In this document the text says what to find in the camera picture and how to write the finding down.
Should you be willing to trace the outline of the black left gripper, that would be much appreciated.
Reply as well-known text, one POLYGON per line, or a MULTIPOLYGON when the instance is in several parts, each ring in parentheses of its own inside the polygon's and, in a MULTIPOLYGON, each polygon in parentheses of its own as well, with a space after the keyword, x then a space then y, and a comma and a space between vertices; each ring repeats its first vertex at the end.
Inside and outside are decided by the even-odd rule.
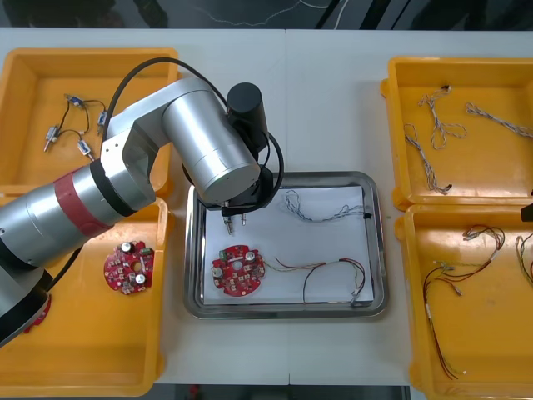
POLYGON ((230 218, 234 215, 232 208, 241 210, 241 218, 246 219, 246 209, 263 204, 270 196, 274 187, 273 172, 265 167, 261 170, 258 180, 253 183, 243 193, 233 197, 227 202, 227 206, 221 209, 224 218, 230 218))

